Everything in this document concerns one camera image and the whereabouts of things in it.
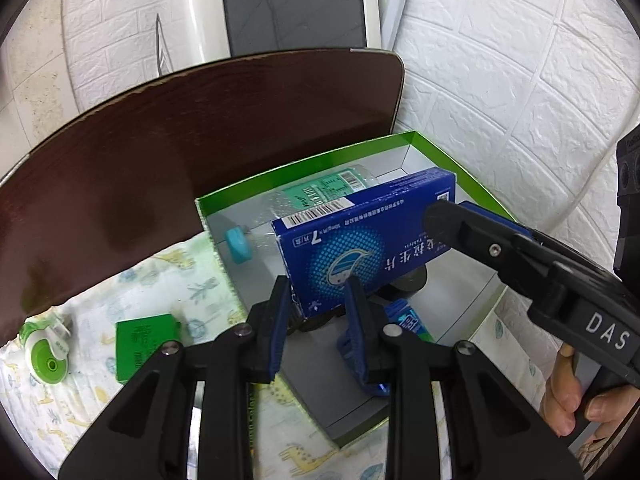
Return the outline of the person right hand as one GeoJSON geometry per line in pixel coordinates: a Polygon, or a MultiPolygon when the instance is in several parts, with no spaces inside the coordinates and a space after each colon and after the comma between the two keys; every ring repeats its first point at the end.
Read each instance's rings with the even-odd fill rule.
{"type": "MultiPolygon", "coordinates": [[[[551,376],[547,380],[539,413],[558,437],[567,437],[575,428],[575,413],[582,403],[582,385],[574,375],[574,348],[562,344],[551,376]]],[[[639,390],[625,386],[591,399],[585,408],[585,418],[598,424],[589,441],[612,436],[626,415],[639,400],[639,390]]]]}

